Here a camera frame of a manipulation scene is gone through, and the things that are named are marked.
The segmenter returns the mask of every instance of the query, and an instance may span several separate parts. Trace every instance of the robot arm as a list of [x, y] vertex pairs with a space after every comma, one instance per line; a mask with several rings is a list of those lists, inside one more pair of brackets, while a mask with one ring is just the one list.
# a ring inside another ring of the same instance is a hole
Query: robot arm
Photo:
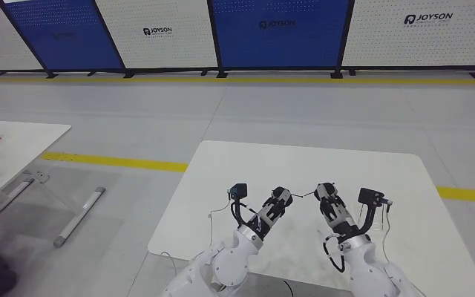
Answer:
[[245, 222], [240, 215], [240, 199], [247, 196], [247, 185], [239, 183], [228, 191], [232, 214], [237, 221], [230, 245], [224, 242], [199, 254], [162, 293], [162, 297], [232, 296], [247, 279], [248, 258], [257, 255], [263, 240], [292, 202], [290, 191], [282, 187], [272, 191], [263, 208]]
[[[341, 268], [331, 257], [330, 260], [340, 272], [345, 270], [343, 261], [350, 265], [350, 288], [355, 297], [397, 297], [400, 293], [404, 297], [420, 296], [399, 267], [376, 258], [376, 245], [366, 234], [373, 224], [376, 208], [387, 204], [389, 212], [392, 201], [384, 199], [381, 192], [362, 188], [358, 202], [366, 204], [368, 210], [364, 225], [359, 229], [333, 184], [319, 184], [314, 195], [320, 201], [325, 221], [338, 236], [338, 248], [342, 251]], [[324, 249], [328, 254], [326, 242]]]

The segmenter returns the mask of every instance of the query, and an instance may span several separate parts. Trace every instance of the blue pegboard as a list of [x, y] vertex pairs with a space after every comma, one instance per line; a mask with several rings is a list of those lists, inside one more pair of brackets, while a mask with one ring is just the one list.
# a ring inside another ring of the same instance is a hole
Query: blue pegboard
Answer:
[[6, 7], [47, 68], [122, 67], [93, 0], [33, 0]]
[[348, 3], [213, 0], [223, 66], [336, 66]]

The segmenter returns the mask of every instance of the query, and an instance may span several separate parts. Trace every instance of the white table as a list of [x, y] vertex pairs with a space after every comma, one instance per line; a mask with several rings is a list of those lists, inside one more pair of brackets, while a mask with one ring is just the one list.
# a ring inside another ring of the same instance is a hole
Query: white table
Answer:
[[4, 202], [0, 205], [0, 211], [5, 209], [34, 181], [32, 177], [29, 177], [21, 182], [9, 195], [2, 192], [5, 186], [28, 168], [32, 176], [39, 180], [44, 189], [55, 198], [60, 199], [76, 214], [55, 240], [55, 247], [63, 245], [74, 228], [105, 191], [104, 188], [97, 188], [84, 206], [76, 206], [67, 199], [59, 198], [44, 185], [49, 177], [37, 169], [33, 165], [33, 161], [61, 139], [70, 129], [70, 125], [0, 121], [0, 195], [4, 197]]
[[[277, 186], [302, 195], [323, 182], [335, 182], [351, 212], [358, 205], [361, 187], [393, 200], [387, 254], [427, 296], [475, 292], [475, 265], [422, 161], [412, 154], [202, 142], [148, 250], [189, 260], [207, 248], [208, 214], [226, 205], [226, 190], [235, 183], [248, 184], [249, 196], [243, 202], [258, 211]], [[230, 238], [237, 224], [229, 209], [214, 213], [213, 218], [214, 243]], [[321, 246], [330, 233], [312, 195], [294, 198], [265, 238], [260, 254], [249, 259], [250, 271], [348, 290], [348, 271], [337, 272]], [[383, 260], [383, 234], [370, 234]]]

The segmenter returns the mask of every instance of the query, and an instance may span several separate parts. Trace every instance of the metal table leg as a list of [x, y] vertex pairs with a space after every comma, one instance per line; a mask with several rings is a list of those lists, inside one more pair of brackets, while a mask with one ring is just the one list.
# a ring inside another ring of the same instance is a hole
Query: metal table leg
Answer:
[[5, 202], [3, 202], [0, 205], [0, 212], [8, 206], [18, 195], [20, 195], [21, 192], [23, 192], [24, 189], [26, 189], [33, 181], [35, 181], [34, 178], [28, 177], [25, 180], [22, 181], [13, 191], [6, 195], [2, 191], [0, 191], [0, 196], [5, 198]]
[[72, 201], [72, 199], [62, 199], [58, 195], [56, 195], [53, 191], [51, 191], [48, 187], [46, 187], [45, 183], [49, 181], [50, 176], [45, 175], [41, 170], [36, 168], [35, 166], [29, 166], [28, 171], [40, 181], [42, 188], [49, 193], [49, 195], [55, 197], [59, 201], [61, 201], [66, 207], [68, 207], [72, 212], [74, 212], [74, 218], [68, 223], [68, 225], [61, 231], [59, 236], [54, 240], [53, 245], [55, 247], [62, 247], [62, 245], [66, 242], [69, 235], [74, 231], [74, 229], [79, 225], [81, 220], [84, 216], [88, 213], [89, 209], [96, 203], [97, 199], [105, 192], [105, 188], [99, 187], [97, 188], [94, 193], [89, 197], [88, 201], [84, 204], [84, 206], [79, 206]]
[[89, 209], [96, 203], [97, 199], [99, 199], [100, 195], [104, 193], [105, 188], [99, 187], [94, 191], [94, 193], [89, 197], [88, 202], [82, 207], [82, 212], [76, 214], [74, 218], [69, 222], [69, 224], [61, 231], [59, 236], [53, 242], [55, 247], [62, 247], [65, 243], [66, 239], [68, 239], [69, 235], [72, 231], [76, 228], [82, 218], [88, 213]]

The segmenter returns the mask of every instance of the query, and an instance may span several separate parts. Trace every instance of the floor marking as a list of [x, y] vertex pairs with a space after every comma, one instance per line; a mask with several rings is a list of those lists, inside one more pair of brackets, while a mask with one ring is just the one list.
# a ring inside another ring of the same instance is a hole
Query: floor marking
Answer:
[[309, 83], [309, 84], [390, 84], [390, 85], [475, 85], [475, 79], [322, 79], [297, 77], [229, 77], [217, 79], [214, 77], [132, 77], [123, 78], [0, 78], [0, 82], [214, 82], [214, 83]]
[[[155, 160], [128, 159], [121, 157], [103, 157], [86, 154], [67, 154], [49, 151], [42, 155], [43, 160], [64, 161], [72, 163], [87, 163], [105, 166], [128, 167], [135, 169], [161, 170], [165, 172], [185, 172], [188, 168], [186, 163], [175, 163]], [[475, 189], [449, 188], [437, 186], [441, 198], [475, 201]]]
[[437, 191], [441, 198], [475, 201], [474, 189], [460, 189], [460, 188], [448, 188], [445, 186], [437, 186]]
[[87, 163], [106, 166], [129, 167], [137, 169], [162, 170], [166, 172], [185, 172], [188, 164], [153, 161], [153, 160], [138, 160], [126, 159], [121, 157], [102, 157], [91, 156], [86, 154], [66, 154], [60, 152], [49, 151], [42, 155], [43, 160], [65, 161], [73, 163]]

